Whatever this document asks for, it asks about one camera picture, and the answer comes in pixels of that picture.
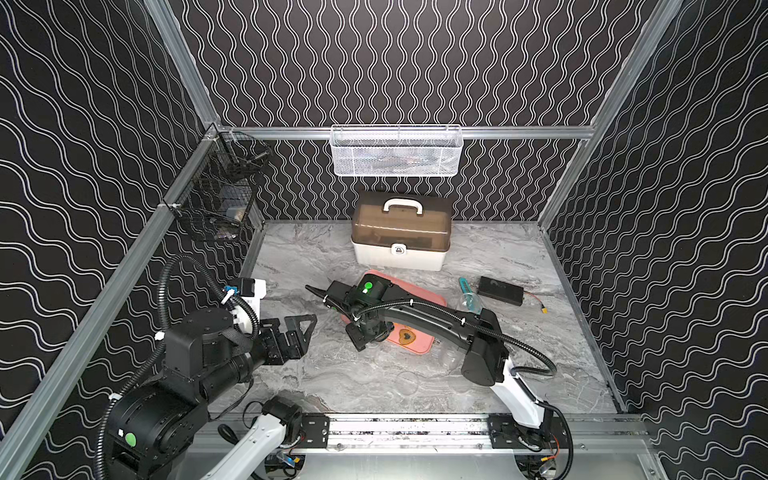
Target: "clear plastic cup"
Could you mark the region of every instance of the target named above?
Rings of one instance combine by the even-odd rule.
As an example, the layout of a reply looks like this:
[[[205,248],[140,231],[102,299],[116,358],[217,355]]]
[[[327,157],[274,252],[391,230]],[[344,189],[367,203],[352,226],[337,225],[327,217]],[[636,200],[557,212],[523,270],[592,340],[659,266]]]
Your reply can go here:
[[[463,293],[456,309],[462,312],[480,313],[482,311],[480,296],[475,293]]]

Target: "gray marble surface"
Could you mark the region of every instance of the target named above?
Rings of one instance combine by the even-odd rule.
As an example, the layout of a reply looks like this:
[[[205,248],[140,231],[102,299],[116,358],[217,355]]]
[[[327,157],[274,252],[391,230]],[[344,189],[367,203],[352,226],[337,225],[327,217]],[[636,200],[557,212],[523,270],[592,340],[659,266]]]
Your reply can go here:
[[[305,284],[325,289],[332,280],[355,285],[363,272],[376,268],[356,262],[350,225],[269,223],[266,228],[253,271],[253,277],[266,279],[267,284],[262,317],[315,313],[318,323],[303,359],[254,372],[255,385],[247,400],[280,394],[305,411],[321,412],[507,411],[490,389],[464,379],[458,370],[460,360],[454,360],[462,356],[450,343],[435,341],[422,356],[389,342],[369,344],[360,353],[355,350],[338,313],[304,289]],[[558,365],[554,378],[529,376],[529,385],[564,412],[616,412],[535,225],[454,223],[441,272],[376,269],[442,295],[453,308],[461,299],[460,276],[473,289],[485,275],[535,293],[547,306],[547,314],[529,296],[522,306],[482,297],[505,333]],[[518,365],[537,366],[523,352],[514,352],[513,359]],[[211,412],[223,409],[243,390],[233,388],[211,406]]]

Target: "storage box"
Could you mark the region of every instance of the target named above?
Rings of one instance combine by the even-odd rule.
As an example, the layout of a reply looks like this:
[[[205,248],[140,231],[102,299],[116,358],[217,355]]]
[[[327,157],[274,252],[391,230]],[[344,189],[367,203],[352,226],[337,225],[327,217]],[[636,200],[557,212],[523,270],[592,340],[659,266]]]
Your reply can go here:
[[[352,244],[362,265],[438,271],[451,246],[449,200],[364,192],[352,218]]]

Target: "black patterned wall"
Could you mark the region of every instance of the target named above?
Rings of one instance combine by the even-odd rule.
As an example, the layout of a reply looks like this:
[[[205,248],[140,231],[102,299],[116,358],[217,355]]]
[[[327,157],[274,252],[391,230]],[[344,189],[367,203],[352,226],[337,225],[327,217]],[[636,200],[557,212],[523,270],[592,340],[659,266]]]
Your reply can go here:
[[[687,0],[550,230],[670,478],[768,476],[768,3]]]
[[[235,137],[235,151],[250,150],[252,141]],[[328,142],[281,141],[257,204],[272,220],[339,220],[352,216],[360,191],[379,190],[449,198],[456,220],[536,221],[577,143],[466,141],[454,177],[337,177]]]
[[[171,0],[225,125],[587,125],[655,0]],[[537,220],[573,141],[467,141],[457,176],[338,178],[280,142],[269,219],[344,219],[361,188],[429,192],[463,220]]]
[[[172,0],[222,122],[584,125],[653,0]]]
[[[0,438],[114,272],[205,126],[141,0],[0,0]],[[244,242],[209,247],[172,227],[25,478],[90,478],[109,393],[148,356],[154,279],[196,254],[232,278]],[[185,267],[172,314],[208,304]]]

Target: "pink tray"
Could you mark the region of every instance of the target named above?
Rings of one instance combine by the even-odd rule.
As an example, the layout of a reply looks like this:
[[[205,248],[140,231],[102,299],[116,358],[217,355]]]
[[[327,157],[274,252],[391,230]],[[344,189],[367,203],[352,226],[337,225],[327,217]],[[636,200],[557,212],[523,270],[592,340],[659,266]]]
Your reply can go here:
[[[378,275],[382,278],[386,278],[390,282],[399,286],[406,292],[411,293],[412,295],[420,296],[424,300],[437,303],[438,305],[448,306],[448,302],[446,302],[445,299],[440,295],[438,295],[437,293],[430,292],[429,290],[425,290],[420,286],[416,286],[413,283],[408,283],[406,281],[397,279],[394,276],[387,275],[386,273],[381,273],[378,270],[368,270],[363,275],[368,275],[369,273],[373,273],[374,275]],[[344,323],[349,323],[349,319],[346,318],[346,316],[344,315],[341,315],[341,320],[343,320]],[[401,345],[400,330],[402,329],[408,329],[411,332],[413,332],[413,334],[416,335],[416,339],[413,340],[408,345]],[[432,342],[435,341],[434,336],[419,332],[418,330],[413,329],[409,326],[400,325],[399,323],[395,323],[395,329],[392,331],[392,333],[389,334],[388,337],[386,337],[386,339],[394,343],[395,345],[401,346],[402,348],[410,350],[411,352],[414,352],[418,355],[424,355],[425,353],[427,353],[429,349],[432,348]]]

